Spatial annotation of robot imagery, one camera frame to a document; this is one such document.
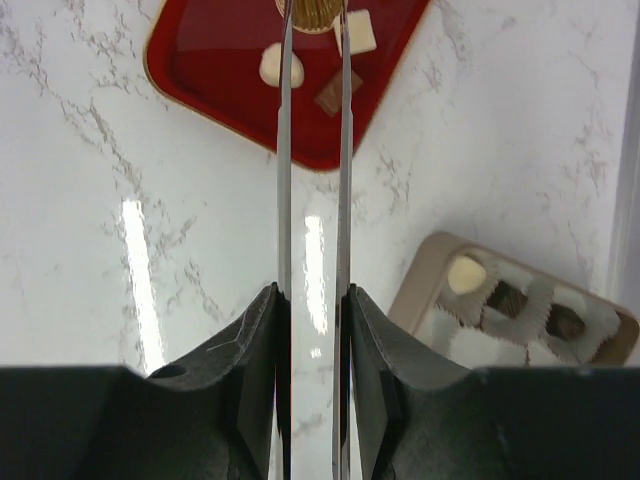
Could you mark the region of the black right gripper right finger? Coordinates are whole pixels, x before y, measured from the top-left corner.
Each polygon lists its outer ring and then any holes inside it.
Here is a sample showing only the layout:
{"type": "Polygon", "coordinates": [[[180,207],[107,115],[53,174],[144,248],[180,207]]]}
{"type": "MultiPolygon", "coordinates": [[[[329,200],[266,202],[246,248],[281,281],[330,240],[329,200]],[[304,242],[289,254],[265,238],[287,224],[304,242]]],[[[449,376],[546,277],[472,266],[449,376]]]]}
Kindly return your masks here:
{"type": "Polygon", "coordinates": [[[466,369],[351,286],[354,396],[367,479],[635,479],[635,368],[466,369]]]}

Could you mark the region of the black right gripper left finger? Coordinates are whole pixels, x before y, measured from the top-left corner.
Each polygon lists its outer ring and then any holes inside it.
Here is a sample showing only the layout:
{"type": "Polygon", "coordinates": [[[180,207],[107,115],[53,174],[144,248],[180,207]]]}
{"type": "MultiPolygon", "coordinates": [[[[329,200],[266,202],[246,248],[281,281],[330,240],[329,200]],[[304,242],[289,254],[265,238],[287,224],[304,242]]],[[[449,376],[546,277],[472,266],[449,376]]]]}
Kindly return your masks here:
{"type": "Polygon", "coordinates": [[[122,366],[5,367],[5,479],[264,479],[278,291],[149,376],[122,366]]]}

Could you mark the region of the dark round chocolate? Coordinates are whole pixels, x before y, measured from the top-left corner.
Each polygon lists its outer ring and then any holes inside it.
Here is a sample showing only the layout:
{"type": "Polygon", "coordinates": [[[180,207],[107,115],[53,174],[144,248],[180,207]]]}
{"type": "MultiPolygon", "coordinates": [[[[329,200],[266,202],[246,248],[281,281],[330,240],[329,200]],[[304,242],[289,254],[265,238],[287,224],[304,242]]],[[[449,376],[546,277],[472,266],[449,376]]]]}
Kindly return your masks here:
{"type": "Polygon", "coordinates": [[[571,308],[553,304],[545,326],[548,335],[563,341],[573,341],[580,338],[586,330],[582,318],[571,308]]]}

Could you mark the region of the steel tongs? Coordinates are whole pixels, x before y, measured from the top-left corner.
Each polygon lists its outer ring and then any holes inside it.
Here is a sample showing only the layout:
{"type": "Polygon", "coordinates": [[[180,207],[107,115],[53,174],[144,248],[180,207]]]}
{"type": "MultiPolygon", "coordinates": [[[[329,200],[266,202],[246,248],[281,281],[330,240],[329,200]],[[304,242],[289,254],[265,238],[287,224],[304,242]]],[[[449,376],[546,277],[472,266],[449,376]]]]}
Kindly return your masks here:
{"type": "MultiPolygon", "coordinates": [[[[278,187],[278,285],[291,298],[291,66],[293,59],[293,3],[287,1],[283,14],[277,125],[278,187]]],[[[334,315],[332,477],[351,477],[350,455],[350,325],[347,297],[351,273],[351,186],[353,156],[352,61],[347,3],[340,7],[341,142],[337,227],[336,306],[334,315]]]]}

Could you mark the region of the gold round chocolate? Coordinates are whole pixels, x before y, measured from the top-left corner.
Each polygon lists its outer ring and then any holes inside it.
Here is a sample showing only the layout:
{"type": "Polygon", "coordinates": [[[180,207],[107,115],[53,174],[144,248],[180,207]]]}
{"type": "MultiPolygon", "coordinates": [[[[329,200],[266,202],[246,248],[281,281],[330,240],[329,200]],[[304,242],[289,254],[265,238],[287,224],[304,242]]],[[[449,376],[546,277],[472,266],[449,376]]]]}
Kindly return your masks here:
{"type": "Polygon", "coordinates": [[[322,34],[334,27],[341,15],[342,0],[293,0],[292,26],[304,34],[322,34]]]}

